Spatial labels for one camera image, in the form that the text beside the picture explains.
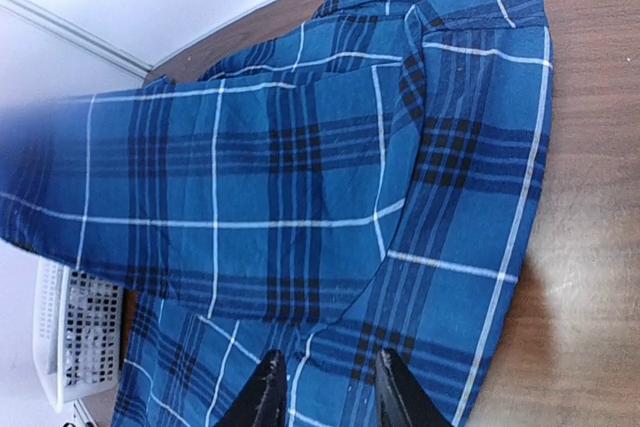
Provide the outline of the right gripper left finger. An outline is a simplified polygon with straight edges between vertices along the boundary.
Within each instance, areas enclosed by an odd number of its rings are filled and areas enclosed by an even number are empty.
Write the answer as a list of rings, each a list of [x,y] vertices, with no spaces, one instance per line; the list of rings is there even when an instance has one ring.
[[[285,425],[287,373],[284,355],[268,351],[227,411],[228,426]]]

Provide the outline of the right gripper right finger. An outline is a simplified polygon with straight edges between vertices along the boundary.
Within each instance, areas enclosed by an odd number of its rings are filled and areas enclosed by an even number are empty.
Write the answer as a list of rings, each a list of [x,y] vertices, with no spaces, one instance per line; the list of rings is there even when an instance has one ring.
[[[378,426],[445,427],[445,417],[393,349],[377,353],[375,394]]]

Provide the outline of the blue plaid long sleeve shirt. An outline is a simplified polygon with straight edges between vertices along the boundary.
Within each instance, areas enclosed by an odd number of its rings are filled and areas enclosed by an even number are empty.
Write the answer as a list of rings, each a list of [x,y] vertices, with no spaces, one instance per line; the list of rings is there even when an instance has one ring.
[[[136,293],[117,426],[212,426],[270,350],[289,426],[375,425],[387,350],[462,426],[552,76],[543,0],[326,0],[194,83],[4,108],[1,236]]]

